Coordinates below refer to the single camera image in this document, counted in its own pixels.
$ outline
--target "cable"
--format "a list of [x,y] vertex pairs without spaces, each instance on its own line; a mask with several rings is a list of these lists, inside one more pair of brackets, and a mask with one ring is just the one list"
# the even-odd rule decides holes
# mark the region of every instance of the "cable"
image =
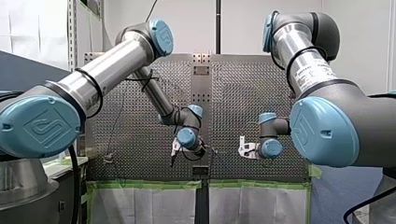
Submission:
[[143,84],[143,87],[142,87],[142,92],[143,92],[152,79],[157,80],[157,81],[160,79],[159,77],[153,77],[152,75],[153,75],[153,72],[152,72],[152,69],[150,69],[147,78],[125,78],[125,80],[126,81],[147,81],[145,84]]
[[372,197],[371,199],[368,199],[368,200],[366,200],[366,201],[364,201],[364,202],[362,202],[362,203],[358,203],[357,205],[351,207],[350,209],[348,209],[348,210],[344,213],[344,222],[345,222],[346,224],[349,224],[349,221],[347,220],[347,218],[348,218],[352,213],[354,213],[356,210],[358,210],[358,209],[360,209],[360,208],[366,206],[367,204],[374,203],[374,202],[376,202],[376,201],[378,201],[378,200],[380,200],[380,199],[383,199],[383,198],[389,196],[390,194],[394,193],[395,191],[396,191],[396,187],[393,187],[393,188],[391,188],[391,189],[388,189],[387,191],[384,191],[384,192],[382,192],[382,193],[380,193],[380,194],[378,194],[378,195]]
[[146,22],[149,20],[149,17],[151,16],[152,11],[155,8],[155,5],[157,5],[158,0],[155,0],[154,3],[151,6],[151,10],[149,11],[148,17],[146,18]]
[[102,107],[103,107],[103,92],[102,92],[101,87],[99,86],[99,83],[95,80],[95,78],[93,78],[90,74],[88,74],[88,72],[86,72],[86,71],[84,71],[84,70],[82,70],[80,68],[76,68],[75,71],[80,72],[85,77],[87,77],[93,83],[93,86],[95,87],[96,92],[98,93],[99,107],[96,109],[95,113],[93,113],[92,115],[87,117],[87,119],[91,119],[91,118],[95,117],[97,114],[99,114],[99,112],[102,110]]
[[288,66],[287,66],[287,68],[286,68],[286,80],[288,81],[289,88],[293,91],[293,93],[295,93],[295,91],[294,91],[294,88],[292,87],[291,82],[290,82],[290,69],[291,69],[291,66],[293,65],[294,61],[295,61],[300,55],[302,55],[303,53],[307,52],[307,51],[310,50],[310,49],[316,49],[316,50],[321,54],[321,56],[322,56],[323,58],[327,59],[327,52],[326,52],[326,50],[323,49],[323,48],[321,48],[321,47],[318,47],[318,46],[309,46],[309,47],[307,47],[307,48],[305,48],[305,49],[300,49],[299,51],[297,51],[297,52],[293,55],[293,57],[291,57],[291,59],[290,59],[290,61],[289,61],[289,63],[288,63]]
[[74,181],[74,201],[73,201],[73,215],[72,215],[72,224],[77,224],[78,223],[78,210],[79,210],[79,205],[80,205],[80,200],[81,197],[79,195],[79,168],[78,168],[78,161],[77,161],[77,155],[76,151],[74,150],[73,145],[69,147],[69,154],[70,154],[70,159],[72,161],[72,167],[73,167],[73,181]]
[[129,87],[130,85],[131,85],[130,82],[129,82],[128,84],[125,85],[125,89],[124,89],[123,94],[122,94],[122,96],[121,96],[121,97],[122,97],[122,100],[121,100],[120,111],[119,111],[119,114],[117,115],[116,119],[114,120],[113,126],[111,127],[110,137],[109,137],[109,140],[108,140],[108,143],[107,143],[107,150],[106,150],[106,154],[107,154],[107,155],[108,155],[109,150],[110,150],[111,141],[113,140],[114,130],[116,129],[117,122],[119,121],[119,118],[120,118],[120,116],[121,116],[121,114],[122,114],[122,111],[123,111],[123,109],[124,109],[124,105],[125,105],[125,94],[126,94],[127,89],[128,89],[128,87]]

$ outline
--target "metal pole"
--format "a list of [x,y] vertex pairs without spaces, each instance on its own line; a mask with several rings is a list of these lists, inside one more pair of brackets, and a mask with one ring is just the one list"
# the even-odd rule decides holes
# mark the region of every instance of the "metal pole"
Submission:
[[221,0],[216,0],[216,54],[221,54]]

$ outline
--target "black cable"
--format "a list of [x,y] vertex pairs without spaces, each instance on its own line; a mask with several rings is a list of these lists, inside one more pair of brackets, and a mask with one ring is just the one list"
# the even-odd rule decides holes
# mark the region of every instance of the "black cable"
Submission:
[[289,61],[289,63],[288,63],[288,66],[287,66],[287,68],[286,68],[286,80],[288,81],[289,88],[290,88],[294,93],[295,93],[294,88],[291,86],[291,82],[290,82],[290,69],[291,69],[291,66],[293,65],[294,61],[295,61],[299,56],[301,56],[303,53],[307,52],[307,51],[310,50],[310,49],[316,49],[316,50],[321,54],[321,56],[322,56],[324,59],[327,59],[327,52],[326,52],[326,50],[323,49],[323,48],[321,48],[321,47],[318,47],[318,46],[309,46],[309,47],[307,47],[307,48],[305,48],[305,49],[300,49],[299,51],[297,51],[297,52],[293,55],[293,57],[291,57],[291,59],[290,59],[290,61]]
[[117,123],[118,123],[118,121],[119,121],[119,118],[120,118],[120,116],[121,116],[121,114],[122,114],[122,111],[123,111],[123,109],[124,109],[124,105],[125,105],[125,94],[126,94],[126,92],[127,92],[129,86],[130,86],[130,83],[126,84],[126,86],[125,86],[124,92],[122,93],[122,96],[121,96],[121,97],[122,97],[122,100],[121,100],[121,107],[120,107],[119,114],[116,116],[116,119],[114,120],[113,126],[111,127],[110,137],[109,137],[108,143],[107,143],[107,150],[106,150],[106,154],[107,154],[107,155],[108,155],[109,150],[110,150],[110,145],[111,145],[111,141],[113,140],[113,135],[114,135],[114,131],[115,131],[115,129],[116,129],[116,125],[117,125]]
[[78,168],[78,160],[77,160],[77,155],[76,151],[74,150],[73,145],[69,147],[69,154],[70,154],[70,159],[72,161],[72,167],[73,167],[73,185],[74,185],[74,201],[73,201],[73,215],[72,215],[72,221],[71,224],[77,224],[78,223],[78,210],[79,210],[79,205],[81,201],[79,189],[80,189],[80,184],[79,184],[79,168]]
[[98,94],[99,107],[96,109],[95,113],[93,113],[92,115],[87,117],[87,119],[91,119],[91,118],[95,117],[97,114],[99,114],[99,112],[102,110],[102,107],[103,107],[103,92],[102,92],[102,89],[99,86],[99,83],[95,80],[95,78],[93,78],[90,74],[88,74],[88,72],[86,72],[86,71],[84,71],[84,70],[82,70],[80,68],[76,68],[75,71],[80,72],[85,77],[87,77],[93,83],[93,86],[95,87],[96,92]]
[[152,75],[153,75],[153,72],[152,72],[152,69],[150,69],[147,78],[125,78],[125,80],[126,80],[126,81],[147,81],[147,82],[143,85],[142,90],[141,90],[141,91],[144,91],[145,88],[147,87],[147,85],[149,84],[149,82],[150,82],[152,79],[157,80],[157,81],[160,79],[159,77],[153,77]]
[[380,199],[383,199],[383,198],[389,196],[390,194],[394,193],[395,191],[396,191],[396,187],[393,187],[393,188],[388,189],[387,191],[384,191],[384,192],[382,192],[382,193],[380,193],[380,194],[378,194],[378,195],[376,195],[376,196],[374,196],[374,197],[372,197],[372,198],[370,198],[370,199],[368,199],[368,200],[366,200],[366,201],[364,201],[364,202],[362,202],[362,203],[358,203],[357,205],[355,205],[355,206],[349,208],[349,209],[344,213],[344,222],[345,222],[346,224],[349,224],[347,218],[348,218],[352,213],[354,213],[356,210],[358,210],[358,209],[360,209],[360,208],[366,206],[367,204],[374,203],[374,202],[376,202],[376,201],[378,201],[378,200],[380,200]]
[[273,28],[274,28],[274,19],[275,19],[275,16],[277,15],[277,14],[279,14],[279,12],[278,11],[273,11],[273,13],[272,13],[272,15],[271,15],[271,30],[269,31],[270,32],[270,34],[271,34],[271,37],[270,37],[270,50],[271,50],[271,59],[273,60],[273,63],[278,67],[278,68],[280,68],[280,70],[285,70],[285,68],[284,67],[282,67],[282,66],[280,66],[280,64],[279,63],[277,63],[276,62],[276,60],[275,60],[275,58],[274,58],[274,52],[273,52],[273,48],[272,48],[272,42],[273,42],[273,38],[274,38],[274,34],[273,34]]
[[151,10],[149,11],[148,17],[146,18],[146,22],[149,20],[149,17],[151,16],[152,11],[155,8],[155,5],[157,4],[158,0],[155,0],[154,3],[151,6]]

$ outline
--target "black joint ring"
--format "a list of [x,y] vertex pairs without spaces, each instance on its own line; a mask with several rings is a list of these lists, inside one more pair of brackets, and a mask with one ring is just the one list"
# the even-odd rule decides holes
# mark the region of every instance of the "black joint ring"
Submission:
[[321,54],[321,56],[326,60],[327,59],[327,52],[325,49],[321,48],[321,47],[317,47],[317,46],[309,46],[305,49],[300,49],[299,51],[297,51],[293,57],[291,57],[287,69],[286,69],[286,80],[288,81],[288,85],[289,88],[293,91],[293,93],[295,93],[294,88],[291,86],[291,82],[290,82],[290,69],[291,69],[291,65],[294,63],[294,61],[301,56],[303,53],[305,53],[306,51],[308,51],[309,49],[316,49],[317,51],[319,51],[319,53]]
[[264,136],[259,136],[259,138],[276,138],[277,139],[277,136],[276,135],[264,135]]
[[199,132],[199,128],[197,128],[197,127],[194,127],[194,126],[190,126],[190,125],[183,125],[183,128],[192,128],[192,129],[195,129],[196,131],[198,131],[198,132]]
[[87,77],[92,83],[93,86],[95,87],[97,94],[99,96],[99,107],[98,109],[95,111],[95,113],[93,113],[92,115],[88,116],[87,119],[91,119],[93,117],[95,117],[97,114],[99,114],[99,112],[102,110],[103,107],[103,92],[99,86],[99,83],[95,80],[95,78],[93,78],[90,74],[88,74],[88,72],[80,69],[80,68],[76,68],[75,69],[76,72],[80,72],[81,74],[83,74],[85,77]]
[[64,91],[64,89],[60,88],[59,86],[57,86],[51,82],[47,81],[44,84],[41,84],[41,86],[54,91],[59,96],[61,96],[64,100],[66,100],[70,105],[72,105],[78,112],[78,115],[79,115],[79,118],[81,121],[81,127],[82,127],[82,124],[87,119],[87,116],[85,115],[84,110],[77,103],[77,101],[69,93]]

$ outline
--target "white wall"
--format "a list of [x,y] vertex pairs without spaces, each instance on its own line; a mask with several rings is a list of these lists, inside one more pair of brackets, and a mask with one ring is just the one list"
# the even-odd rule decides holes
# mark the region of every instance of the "white wall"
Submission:
[[332,68],[367,93],[385,92],[389,74],[389,31],[394,0],[323,0],[341,33],[341,48]]
[[[145,21],[153,2],[105,0],[105,27],[110,43],[124,27]],[[215,49],[214,0],[159,0],[150,18],[163,19],[171,27],[176,53]]]
[[221,8],[221,53],[263,54],[265,18],[281,13],[321,11],[321,0],[224,0]]

